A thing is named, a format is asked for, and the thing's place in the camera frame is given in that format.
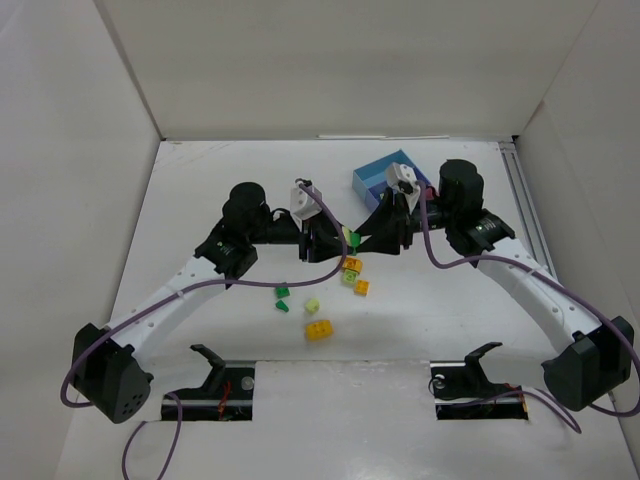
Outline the lime green lego brick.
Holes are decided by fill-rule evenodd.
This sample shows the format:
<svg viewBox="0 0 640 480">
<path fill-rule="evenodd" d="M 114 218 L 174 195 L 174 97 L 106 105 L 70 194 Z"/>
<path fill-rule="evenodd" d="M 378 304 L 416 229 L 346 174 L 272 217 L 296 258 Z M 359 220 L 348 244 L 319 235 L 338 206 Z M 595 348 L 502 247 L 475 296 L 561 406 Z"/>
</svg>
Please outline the lime green lego brick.
<svg viewBox="0 0 640 480">
<path fill-rule="evenodd" d="M 359 273 L 354 270 L 345 269 L 342 274 L 342 282 L 345 285 L 355 286 L 357 284 Z"/>
</svg>

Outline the pale green small lego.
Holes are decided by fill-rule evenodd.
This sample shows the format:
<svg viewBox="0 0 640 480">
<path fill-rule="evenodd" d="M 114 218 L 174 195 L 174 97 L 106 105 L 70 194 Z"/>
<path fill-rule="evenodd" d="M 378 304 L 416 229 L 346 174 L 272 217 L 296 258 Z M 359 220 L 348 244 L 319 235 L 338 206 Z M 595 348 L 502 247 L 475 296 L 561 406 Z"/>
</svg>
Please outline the pale green small lego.
<svg viewBox="0 0 640 480">
<path fill-rule="evenodd" d="M 309 315 L 316 314 L 320 309 L 320 302 L 317 298 L 312 298 L 304 305 L 305 312 Z"/>
</svg>

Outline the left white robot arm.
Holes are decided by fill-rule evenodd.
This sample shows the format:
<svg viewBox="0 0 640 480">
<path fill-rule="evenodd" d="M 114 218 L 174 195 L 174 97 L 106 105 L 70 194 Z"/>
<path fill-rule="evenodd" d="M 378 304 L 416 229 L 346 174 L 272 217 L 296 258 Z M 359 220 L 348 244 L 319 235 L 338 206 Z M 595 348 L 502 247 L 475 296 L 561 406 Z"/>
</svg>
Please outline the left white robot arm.
<svg viewBox="0 0 640 480">
<path fill-rule="evenodd" d="M 206 302 L 233 286 L 287 287 L 285 281 L 244 276 L 258 260 L 258 245 L 295 243 L 314 220 L 332 225 L 337 255 L 345 259 L 342 226 L 311 181 L 297 180 L 280 218 L 273 216 L 262 186 L 234 186 L 220 221 L 173 277 L 128 316 L 103 327 L 89 323 L 77 332 L 72 363 L 59 390 L 61 403 L 72 409 L 94 407 L 114 424 L 132 418 L 161 376 L 151 364 L 154 351 Z"/>
</svg>

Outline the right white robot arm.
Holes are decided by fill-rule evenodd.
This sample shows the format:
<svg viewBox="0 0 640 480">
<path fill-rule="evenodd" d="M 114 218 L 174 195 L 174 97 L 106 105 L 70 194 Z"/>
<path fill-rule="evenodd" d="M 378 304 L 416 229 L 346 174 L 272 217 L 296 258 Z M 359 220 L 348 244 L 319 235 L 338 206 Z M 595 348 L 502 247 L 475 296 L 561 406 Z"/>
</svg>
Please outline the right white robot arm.
<svg viewBox="0 0 640 480">
<path fill-rule="evenodd" d="M 384 176 L 385 192 L 357 230 L 358 252 L 397 255 L 416 233 L 429 245 L 431 231 L 443 231 L 459 258 L 433 265 L 441 270 L 473 266 L 536 322 L 557 353 L 541 365 L 544 385 L 572 411 L 593 406 L 638 372 L 633 327 L 622 317 L 607 318 L 528 255 L 514 230 L 485 208 L 484 179 L 473 163 L 446 161 L 437 187 L 405 163 L 389 163 Z"/>
</svg>

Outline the dark blue container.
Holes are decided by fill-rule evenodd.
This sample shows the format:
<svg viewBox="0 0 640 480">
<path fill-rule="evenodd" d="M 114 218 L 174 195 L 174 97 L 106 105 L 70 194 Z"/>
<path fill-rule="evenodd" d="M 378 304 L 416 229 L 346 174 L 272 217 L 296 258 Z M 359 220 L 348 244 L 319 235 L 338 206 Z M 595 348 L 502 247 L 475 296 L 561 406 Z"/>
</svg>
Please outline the dark blue container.
<svg viewBox="0 0 640 480">
<path fill-rule="evenodd" d="M 365 205 L 370 212 L 374 212 L 383 200 L 387 188 L 386 183 L 379 183 L 368 188 L 365 195 Z"/>
</svg>

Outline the light blue container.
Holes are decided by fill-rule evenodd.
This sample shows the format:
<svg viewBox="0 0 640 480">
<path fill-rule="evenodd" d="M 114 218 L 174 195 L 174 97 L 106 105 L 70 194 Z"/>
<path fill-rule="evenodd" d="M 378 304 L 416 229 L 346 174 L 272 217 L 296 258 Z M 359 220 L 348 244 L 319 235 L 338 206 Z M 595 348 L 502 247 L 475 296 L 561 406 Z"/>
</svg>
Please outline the light blue container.
<svg viewBox="0 0 640 480">
<path fill-rule="evenodd" d="M 361 197 L 362 200 L 364 200 L 366 194 L 373 194 L 374 190 L 379 185 L 386 187 L 387 182 L 385 171 L 392 163 L 411 167 L 418 180 L 424 181 L 427 185 L 431 184 L 430 180 L 423 174 L 410 157 L 402 149 L 399 149 L 380 159 L 354 169 L 352 175 L 352 189 Z"/>
</svg>

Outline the small orange lego brick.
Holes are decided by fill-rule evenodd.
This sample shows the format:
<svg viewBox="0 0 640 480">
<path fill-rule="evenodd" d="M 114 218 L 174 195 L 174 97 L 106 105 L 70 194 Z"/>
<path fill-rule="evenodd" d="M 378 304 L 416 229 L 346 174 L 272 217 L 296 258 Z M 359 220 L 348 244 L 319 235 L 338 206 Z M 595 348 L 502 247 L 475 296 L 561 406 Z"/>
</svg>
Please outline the small orange lego brick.
<svg viewBox="0 0 640 480">
<path fill-rule="evenodd" d="M 360 296 L 367 296 L 370 289 L 370 283 L 366 280 L 357 280 L 354 285 L 354 293 Z"/>
</svg>

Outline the small dark green lego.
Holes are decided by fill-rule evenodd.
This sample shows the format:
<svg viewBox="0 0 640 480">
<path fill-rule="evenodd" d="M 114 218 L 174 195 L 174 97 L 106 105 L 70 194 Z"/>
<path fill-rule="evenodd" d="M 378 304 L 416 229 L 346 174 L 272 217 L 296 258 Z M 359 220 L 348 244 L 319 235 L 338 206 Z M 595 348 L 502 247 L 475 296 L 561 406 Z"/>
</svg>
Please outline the small dark green lego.
<svg viewBox="0 0 640 480">
<path fill-rule="evenodd" d="M 287 298 L 291 295 L 290 289 L 286 283 L 278 284 L 274 288 L 274 293 L 278 300 Z"/>
</svg>

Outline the dark green sloped lego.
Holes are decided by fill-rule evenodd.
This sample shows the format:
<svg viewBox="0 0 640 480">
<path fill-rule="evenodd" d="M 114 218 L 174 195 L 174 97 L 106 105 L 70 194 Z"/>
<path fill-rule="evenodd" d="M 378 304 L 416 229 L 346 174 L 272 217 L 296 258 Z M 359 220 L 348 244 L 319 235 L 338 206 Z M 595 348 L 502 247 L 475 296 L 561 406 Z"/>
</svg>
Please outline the dark green sloped lego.
<svg viewBox="0 0 640 480">
<path fill-rule="evenodd" d="M 278 300 L 275 304 L 275 307 L 285 313 L 288 313 L 290 311 L 289 306 L 283 301 L 283 300 Z"/>
</svg>

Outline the yellow large lego brick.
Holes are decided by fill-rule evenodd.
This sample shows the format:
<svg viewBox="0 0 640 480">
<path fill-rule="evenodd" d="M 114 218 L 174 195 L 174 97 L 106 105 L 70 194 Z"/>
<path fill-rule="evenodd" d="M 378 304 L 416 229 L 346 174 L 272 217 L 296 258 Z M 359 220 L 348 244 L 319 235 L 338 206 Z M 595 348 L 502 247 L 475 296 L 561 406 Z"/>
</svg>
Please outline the yellow large lego brick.
<svg viewBox="0 0 640 480">
<path fill-rule="evenodd" d="M 325 340 L 334 335 L 334 327 L 330 320 L 317 320 L 305 325 L 305 339 L 308 342 Z"/>
</svg>

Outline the aluminium rail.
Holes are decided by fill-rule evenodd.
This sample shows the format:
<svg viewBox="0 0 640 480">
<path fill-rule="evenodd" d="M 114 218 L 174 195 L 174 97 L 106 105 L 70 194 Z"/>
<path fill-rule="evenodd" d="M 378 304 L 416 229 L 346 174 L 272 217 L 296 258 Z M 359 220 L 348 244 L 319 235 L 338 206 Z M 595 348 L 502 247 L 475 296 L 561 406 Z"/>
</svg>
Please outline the aluminium rail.
<svg viewBox="0 0 640 480">
<path fill-rule="evenodd" d="M 556 269 L 535 209 L 516 145 L 513 141 L 500 141 L 498 150 L 509 178 L 524 233 L 519 235 L 532 257 L 556 280 Z"/>
</svg>

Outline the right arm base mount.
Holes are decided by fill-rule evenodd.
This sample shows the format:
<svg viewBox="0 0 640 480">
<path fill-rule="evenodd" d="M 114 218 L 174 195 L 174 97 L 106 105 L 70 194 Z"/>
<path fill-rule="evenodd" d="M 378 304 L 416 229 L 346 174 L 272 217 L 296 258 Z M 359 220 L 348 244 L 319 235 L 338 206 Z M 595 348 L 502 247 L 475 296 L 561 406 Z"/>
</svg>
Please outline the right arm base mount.
<svg viewBox="0 0 640 480">
<path fill-rule="evenodd" d="M 489 351 L 501 345 L 486 343 L 463 360 L 430 362 L 428 388 L 434 397 L 437 420 L 529 419 L 522 388 L 491 382 L 480 364 Z"/>
</svg>

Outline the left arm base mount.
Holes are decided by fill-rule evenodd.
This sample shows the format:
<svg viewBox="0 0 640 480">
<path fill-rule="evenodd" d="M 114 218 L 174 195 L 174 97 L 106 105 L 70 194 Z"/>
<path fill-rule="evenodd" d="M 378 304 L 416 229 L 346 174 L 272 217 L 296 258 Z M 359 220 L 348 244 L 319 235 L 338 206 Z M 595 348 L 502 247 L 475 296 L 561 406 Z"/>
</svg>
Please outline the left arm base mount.
<svg viewBox="0 0 640 480">
<path fill-rule="evenodd" d="M 181 405 L 185 422 L 251 421 L 256 362 L 224 360 L 203 344 L 191 345 L 190 349 L 206 359 L 207 375 L 197 377 L 194 387 L 176 390 L 177 399 L 166 395 L 161 420 L 177 420 Z"/>
</svg>

